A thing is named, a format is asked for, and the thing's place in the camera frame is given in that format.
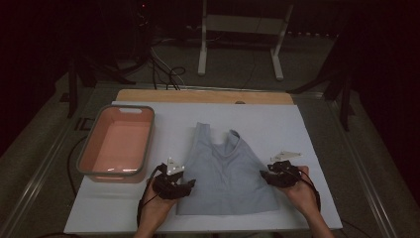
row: white board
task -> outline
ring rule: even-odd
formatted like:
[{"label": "white board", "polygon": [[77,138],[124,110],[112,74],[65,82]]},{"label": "white board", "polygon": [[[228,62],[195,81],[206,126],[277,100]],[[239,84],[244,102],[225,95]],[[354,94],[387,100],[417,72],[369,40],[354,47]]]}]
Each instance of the white board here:
[{"label": "white board", "polygon": [[[236,130],[265,164],[280,151],[302,156],[291,162],[309,167],[321,195],[322,214],[331,229],[342,228],[334,200],[318,158],[295,105],[232,105],[211,103],[114,102],[148,105],[156,113],[147,177],[171,157],[183,164],[191,147],[197,122],[208,123],[213,143],[222,143]],[[137,205],[145,181],[135,184],[94,182],[85,177],[68,217],[66,233],[135,232]],[[308,229],[303,216],[278,192],[280,209],[249,215],[176,215],[174,207],[157,232],[229,232]]]}]

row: wooden edge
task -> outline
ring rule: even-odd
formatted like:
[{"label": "wooden edge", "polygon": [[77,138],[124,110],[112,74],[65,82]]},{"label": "wooden edge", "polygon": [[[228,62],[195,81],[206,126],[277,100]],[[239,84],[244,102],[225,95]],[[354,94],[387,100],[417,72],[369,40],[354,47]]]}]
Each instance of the wooden edge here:
[{"label": "wooden edge", "polygon": [[294,105],[285,92],[122,89],[117,101]]}]

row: pink tray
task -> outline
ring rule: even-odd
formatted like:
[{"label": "pink tray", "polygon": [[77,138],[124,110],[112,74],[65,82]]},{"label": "pink tray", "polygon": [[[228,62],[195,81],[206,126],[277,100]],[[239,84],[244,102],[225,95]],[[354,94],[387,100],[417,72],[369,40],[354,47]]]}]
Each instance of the pink tray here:
[{"label": "pink tray", "polygon": [[106,106],[96,118],[77,169],[95,181],[140,182],[154,127],[148,106]]}]

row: gray tank top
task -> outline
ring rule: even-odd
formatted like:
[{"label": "gray tank top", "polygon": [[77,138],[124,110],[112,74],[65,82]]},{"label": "gray tank top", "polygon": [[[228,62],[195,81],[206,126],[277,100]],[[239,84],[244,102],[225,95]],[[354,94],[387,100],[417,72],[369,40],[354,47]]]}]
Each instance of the gray tank top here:
[{"label": "gray tank top", "polygon": [[214,145],[210,125],[197,123],[183,174],[196,179],[189,196],[177,205],[179,215],[240,215],[277,210],[273,188],[260,175],[266,170],[238,132]]}]

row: person's right hand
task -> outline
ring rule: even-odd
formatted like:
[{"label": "person's right hand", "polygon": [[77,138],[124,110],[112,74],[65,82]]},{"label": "person's right hand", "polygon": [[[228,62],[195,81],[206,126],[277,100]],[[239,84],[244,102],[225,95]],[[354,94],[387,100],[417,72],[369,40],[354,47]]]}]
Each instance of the person's right hand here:
[{"label": "person's right hand", "polygon": [[[308,167],[298,167],[301,173],[302,179],[311,183],[309,179],[309,168]],[[310,216],[314,212],[318,211],[318,206],[316,202],[316,196],[312,188],[306,184],[304,181],[299,181],[296,185],[287,188],[279,188],[283,191],[291,203],[299,210],[305,217]]]}]

